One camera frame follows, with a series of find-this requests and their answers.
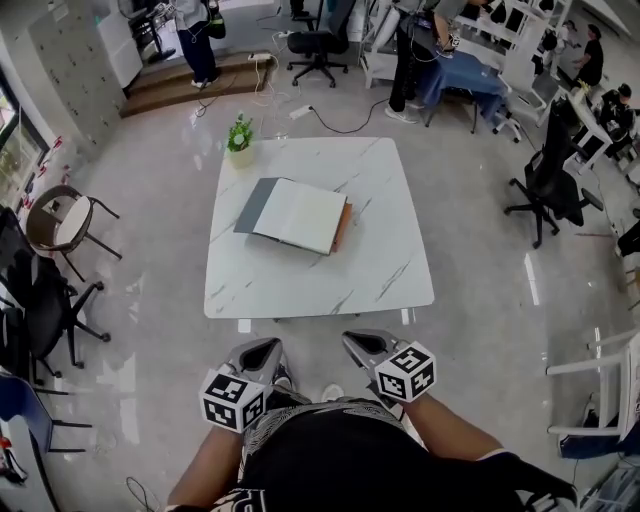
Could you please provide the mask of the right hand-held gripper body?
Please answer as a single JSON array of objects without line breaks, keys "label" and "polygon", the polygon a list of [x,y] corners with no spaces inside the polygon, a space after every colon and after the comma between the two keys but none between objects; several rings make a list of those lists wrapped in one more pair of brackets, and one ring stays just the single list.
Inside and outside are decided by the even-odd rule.
[{"label": "right hand-held gripper body", "polygon": [[417,341],[374,368],[378,391],[400,402],[414,402],[436,384],[435,356]]}]

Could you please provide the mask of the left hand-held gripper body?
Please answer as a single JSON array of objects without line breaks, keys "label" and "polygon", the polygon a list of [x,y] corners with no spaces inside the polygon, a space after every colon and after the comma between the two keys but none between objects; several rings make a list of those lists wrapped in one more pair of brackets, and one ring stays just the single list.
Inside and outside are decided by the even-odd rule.
[{"label": "left hand-held gripper body", "polygon": [[240,372],[224,364],[209,369],[199,391],[202,417],[209,423],[244,433],[266,413],[273,370]]}]

